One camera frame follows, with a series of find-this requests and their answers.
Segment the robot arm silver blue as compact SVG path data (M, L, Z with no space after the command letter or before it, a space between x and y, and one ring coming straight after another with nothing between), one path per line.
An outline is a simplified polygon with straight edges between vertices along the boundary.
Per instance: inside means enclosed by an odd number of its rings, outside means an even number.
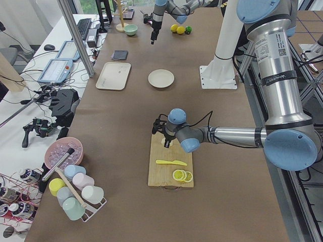
M296 1L228 1L214 59L201 66L204 89L234 88L233 55L241 35L254 46L268 119L260 128L197 128L184 110L170 111L159 131L165 143L177 139L188 153L201 143L263 148L269 162L300 171L322 158L322 141L303 112L288 37L294 34Z
M182 6L178 6L174 1L155 1L154 10L152 13L152 28L151 44L157 40L160 29L162 28L162 22L164 13L170 14L179 24L183 24L187 17L191 15L195 9L204 7L217 7L219 1L211 0L192 0L186 1Z

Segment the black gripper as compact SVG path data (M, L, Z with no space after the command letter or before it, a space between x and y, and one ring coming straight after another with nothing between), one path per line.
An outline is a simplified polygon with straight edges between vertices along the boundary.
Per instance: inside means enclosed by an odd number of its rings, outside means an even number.
M163 134L164 134L164 137L165 137L164 147L165 148L170 148L173 145L172 140L174 140L176 138L175 133L168 130L167 126L164 126L163 127Z
M162 28L162 22L153 21L152 22L152 28L153 28L153 32L152 32L150 40L151 40L151 44L154 45L154 41L157 40L159 31Z

